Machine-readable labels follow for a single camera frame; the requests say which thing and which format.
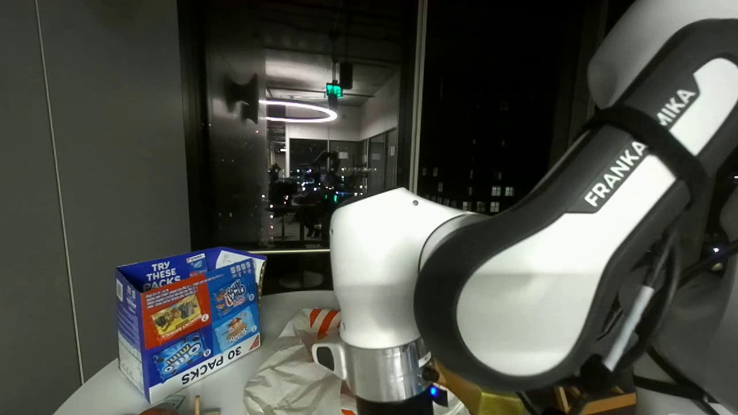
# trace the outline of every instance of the green exit sign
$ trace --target green exit sign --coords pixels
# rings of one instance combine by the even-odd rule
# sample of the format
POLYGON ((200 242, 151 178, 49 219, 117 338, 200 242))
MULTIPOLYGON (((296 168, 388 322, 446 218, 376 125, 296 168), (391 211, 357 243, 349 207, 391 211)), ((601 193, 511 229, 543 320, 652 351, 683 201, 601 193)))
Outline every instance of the green exit sign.
POLYGON ((325 94, 335 95, 336 97, 341 98, 343 96, 343 89, 340 85, 336 85, 335 83, 327 83, 325 85, 325 94))

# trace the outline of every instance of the blue cardboard box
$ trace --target blue cardboard box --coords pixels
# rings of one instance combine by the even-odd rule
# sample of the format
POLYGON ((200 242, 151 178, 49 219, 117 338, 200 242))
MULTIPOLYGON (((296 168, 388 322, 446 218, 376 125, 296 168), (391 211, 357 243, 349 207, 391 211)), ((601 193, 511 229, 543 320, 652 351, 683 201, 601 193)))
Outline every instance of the blue cardboard box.
POLYGON ((116 268, 119 367, 149 402, 259 347, 265 263, 218 247, 116 268))

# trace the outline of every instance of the franka emika robot arm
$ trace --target franka emika robot arm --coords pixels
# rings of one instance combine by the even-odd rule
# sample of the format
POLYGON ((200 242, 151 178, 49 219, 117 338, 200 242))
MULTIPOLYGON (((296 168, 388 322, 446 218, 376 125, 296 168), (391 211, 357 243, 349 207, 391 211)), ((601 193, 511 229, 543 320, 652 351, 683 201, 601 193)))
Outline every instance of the franka emika robot arm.
MULTIPOLYGON (((738 414, 738 270, 731 259, 722 279, 698 275, 697 288, 677 291, 694 269, 681 272, 676 227, 738 145, 738 1, 637 1, 588 76, 603 110, 506 212, 467 213, 402 188, 336 210, 340 339, 313 354, 346 379, 360 414, 431 413, 431 354, 496 391, 587 391, 651 345, 672 379, 652 382, 664 387, 639 395, 639 412, 715 414, 701 400, 710 396, 738 414), (635 272, 649 248, 652 265, 635 272), (674 381, 695 394, 670 390, 674 381)), ((728 205, 735 239, 738 196, 728 205)))

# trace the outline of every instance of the white table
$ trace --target white table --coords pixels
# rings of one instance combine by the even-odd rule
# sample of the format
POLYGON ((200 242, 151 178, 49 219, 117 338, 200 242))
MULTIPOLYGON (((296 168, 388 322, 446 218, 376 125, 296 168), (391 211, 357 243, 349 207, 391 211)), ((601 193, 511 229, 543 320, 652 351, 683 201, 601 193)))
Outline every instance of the white table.
MULTIPOLYGON (((200 395, 204 408, 220 408, 221 415, 245 415, 244 385, 271 355, 272 344, 287 322, 300 309, 312 307, 338 309, 336 295, 332 291, 302 291, 261 298, 261 347, 177 394, 190 397, 190 409, 195 395, 200 395)), ((120 373, 116 359, 73 393, 55 415, 135 415, 150 406, 120 373)))

